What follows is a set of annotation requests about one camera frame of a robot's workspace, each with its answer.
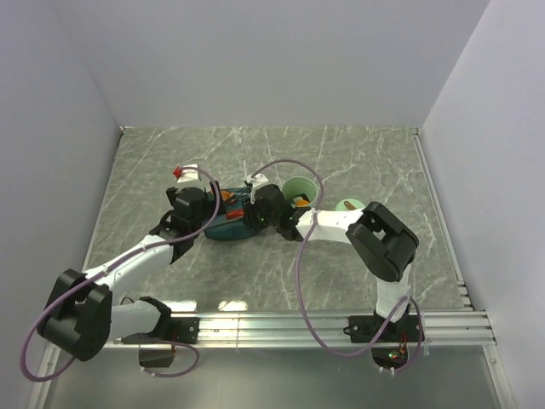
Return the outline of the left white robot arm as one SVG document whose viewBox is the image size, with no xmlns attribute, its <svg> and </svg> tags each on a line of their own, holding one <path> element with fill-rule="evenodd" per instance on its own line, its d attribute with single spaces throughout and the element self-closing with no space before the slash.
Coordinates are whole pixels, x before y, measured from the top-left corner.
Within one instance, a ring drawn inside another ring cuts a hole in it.
<svg viewBox="0 0 545 409">
<path fill-rule="evenodd" d="M 221 209 L 217 184 L 168 189 L 171 209 L 140 243 L 85 272 L 67 269 L 54 284 L 38 318 L 37 334 L 87 361 L 120 337 L 154 343 L 175 340 L 172 311 L 152 297 L 123 305 L 121 296 L 140 279 L 182 258 Z"/>
</svg>

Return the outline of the orange round slice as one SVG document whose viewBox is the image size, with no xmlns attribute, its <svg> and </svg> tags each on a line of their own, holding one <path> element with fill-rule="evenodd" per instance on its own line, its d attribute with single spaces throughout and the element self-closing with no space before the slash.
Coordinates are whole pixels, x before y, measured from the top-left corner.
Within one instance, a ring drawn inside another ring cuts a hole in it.
<svg viewBox="0 0 545 409">
<path fill-rule="evenodd" d="M 294 201 L 294 205 L 295 207 L 306 207 L 310 204 L 309 201 L 303 199 L 303 198 L 297 198 L 295 201 Z"/>
</svg>

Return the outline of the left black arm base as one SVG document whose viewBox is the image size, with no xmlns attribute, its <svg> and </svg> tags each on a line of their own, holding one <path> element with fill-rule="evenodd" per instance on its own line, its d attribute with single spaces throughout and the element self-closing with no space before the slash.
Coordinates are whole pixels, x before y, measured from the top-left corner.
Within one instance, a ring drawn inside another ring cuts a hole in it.
<svg viewBox="0 0 545 409">
<path fill-rule="evenodd" d="M 110 340 L 139 346 L 139 365 L 151 373 L 171 367 L 178 347 L 191 350 L 199 360 L 195 348 L 199 325 L 196 316 L 177 316 L 165 303 L 141 297 L 113 308 Z"/>
</svg>

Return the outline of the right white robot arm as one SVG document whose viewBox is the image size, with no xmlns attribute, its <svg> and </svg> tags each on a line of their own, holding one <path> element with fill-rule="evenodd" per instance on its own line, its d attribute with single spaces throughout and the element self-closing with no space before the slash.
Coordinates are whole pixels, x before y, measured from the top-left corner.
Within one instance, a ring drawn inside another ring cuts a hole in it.
<svg viewBox="0 0 545 409">
<path fill-rule="evenodd" d="M 392 341 L 404 332 L 410 311 L 405 275 L 416 257 L 419 239 L 384 204 L 363 209 L 315 210 L 289 204 L 280 188 L 266 184 L 250 197 L 258 222 L 288 241 L 328 241 L 351 245 L 376 277 L 376 333 Z"/>
</svg>

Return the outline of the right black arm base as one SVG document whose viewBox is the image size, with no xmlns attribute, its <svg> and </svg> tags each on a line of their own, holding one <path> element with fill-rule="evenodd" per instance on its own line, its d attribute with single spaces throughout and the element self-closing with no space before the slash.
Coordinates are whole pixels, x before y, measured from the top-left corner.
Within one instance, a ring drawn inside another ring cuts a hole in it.
<svg viewBox="0 0 545 409">
<path fill-rule="evenodd" d="M 418 353 L 426 341 L 423 325 L 417 315 L 409 314 L 409 309 L 400 320 L 387 324 L 370 350 L 371 358 L 380 370 L 401 370 L 411 359 L 409 344 L 415 343 L 415 353 Z M 343 333 L 349 336 L 351 343 L 369 343 L 383 322 L 384 319 L 377 313 L 351 315 Z"/>
</svg>

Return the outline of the teal square plate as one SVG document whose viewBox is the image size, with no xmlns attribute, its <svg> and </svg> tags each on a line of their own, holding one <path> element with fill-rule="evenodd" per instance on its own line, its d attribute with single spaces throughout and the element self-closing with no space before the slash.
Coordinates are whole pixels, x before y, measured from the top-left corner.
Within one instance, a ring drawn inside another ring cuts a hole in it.
<svg viewBox="0 0 545 409">
<path fill-rule="evenodd" d="M 215 241 L 236 241 L 249 239 L 257 235 L 260 227 L 254 220 L 254 214 L 251 212 L 250 188 L 238 187 L 222 190 L 235 193 L 235 197 L 227 202 L 221 197 L 220 210 L 214 221 L 204 231 L 205 237 Z M 238 219 L 227 220 L 226 213 L 236 209 L 243 209 L 244 216 Z"/>
</svg>

